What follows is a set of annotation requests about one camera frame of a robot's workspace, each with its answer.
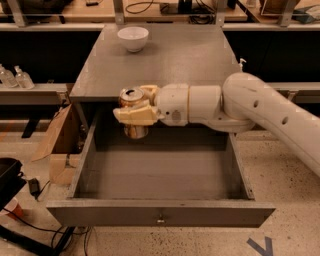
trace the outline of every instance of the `bottle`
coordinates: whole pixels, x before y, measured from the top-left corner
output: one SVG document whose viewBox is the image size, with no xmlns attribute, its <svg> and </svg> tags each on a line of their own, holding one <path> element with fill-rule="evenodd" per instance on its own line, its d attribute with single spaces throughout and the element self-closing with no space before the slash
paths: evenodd
<svg viewBox="0 0 320 256">
<path fill-rule="evenodd" d="M 5 69 L 2 64 L 0 64 L 0 80 L 5 87 L 15 87 L 18 85 L 12 72 Z"/>
<path fill-rule="evenodd" d="M 34 83 L 32 82 L 30 76 L 27 72 L 23 72 L 19 66 L 15 66 L 14 69 L 16 70 L 16 80 L 19 86 L 23 89 L 32 89 L 34 87 Z"/>
</svg>

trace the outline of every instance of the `speckled floor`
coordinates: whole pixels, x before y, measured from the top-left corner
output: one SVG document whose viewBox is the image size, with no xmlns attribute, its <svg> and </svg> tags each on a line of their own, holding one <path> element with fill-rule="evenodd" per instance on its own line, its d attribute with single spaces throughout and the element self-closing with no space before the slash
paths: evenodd
<svg viewBox="0 0 320 256">
<path fill-rule="evenodd" d="M 49 158 L 31 162 L 48 126 L 41 122 L 30 139 L 21 139 L 21 121 L 0 123 L 0 157 L 23 163 L 28 178 L 43 186 L 49 180 Z M 238 146 L 256 201 L 271 202 L 276 211 L 260 228 L 94 227 L 87 236 L 87 255 L 203 255 L 203 256 L 318 256 L 320 255 L 320 178 L 305 167 L 267 131 L 238 135 Z M 46 201 L 67 194 L 67 186 L 49 185 L 39 202 L 25 186 L 17 198 L 29 223 L 56 230 L 59 223 L 46 209 Z M 53 233 L 35 230 L 7 216 L 0 224 L 50 245 Z M 265 239 L 270 238 L 272 247 Z M 85 255 L 85 236 L 73 236 L 61 255 Z M 248 244 L 249 239 L 262 251 Z M 0 240 L 0 255 L 33 255 Z"/>
</svg>

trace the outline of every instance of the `gray drawer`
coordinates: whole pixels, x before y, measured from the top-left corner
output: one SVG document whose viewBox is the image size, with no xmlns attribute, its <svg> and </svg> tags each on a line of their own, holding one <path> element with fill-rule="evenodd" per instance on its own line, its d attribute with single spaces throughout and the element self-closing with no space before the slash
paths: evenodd
<svg viewBox="0 0 320 256">
<path fill-rule="evenodd" d="M 259 227 L 274 211 L 254 201 L 234 134 L 158 124 L 134 141 L 111 103 L 95 115 L 70 198 L 47 208 L 66 226 Z"/>
</svg>

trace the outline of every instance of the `floor marking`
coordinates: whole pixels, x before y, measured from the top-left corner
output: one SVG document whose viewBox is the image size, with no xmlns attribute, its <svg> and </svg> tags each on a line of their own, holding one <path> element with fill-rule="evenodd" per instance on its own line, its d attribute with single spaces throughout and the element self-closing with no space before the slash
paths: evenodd
<svg viewBox="0 0 320 256">
<path fill-rule="evenodd" d="M 255 241 L 251 238 L 247 241 L 247 243 L 255 249 L 260 255 L 262 256 L 273 256 L 272 250 L 272 239 L 270 237 L 265 237 L 264 241 L 266 243 L 266 249 L 264 250 L 260 245 L 258 245 Z"/>
</svg>

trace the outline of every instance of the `workbench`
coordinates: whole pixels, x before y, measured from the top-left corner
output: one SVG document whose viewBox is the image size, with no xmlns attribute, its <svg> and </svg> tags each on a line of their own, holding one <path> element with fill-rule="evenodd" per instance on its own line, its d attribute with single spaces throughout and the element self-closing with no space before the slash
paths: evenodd
<svg viewBox="0 0 320 256">
<path fill-rule="evenodd" d="M 88 135 L 68 198 L 47 208 L 67 226 L 259 227 L 274 207 L 254 201 L 234 134 L 157 124 L 132 141 L 112 114 L 123 88 L 222 85 L 239 72 L 221 28 L 135 25 L 149 30 L 145 48 L 128 52 L 124 26 L 107 24 L 72 89 Z"/>
</svg>

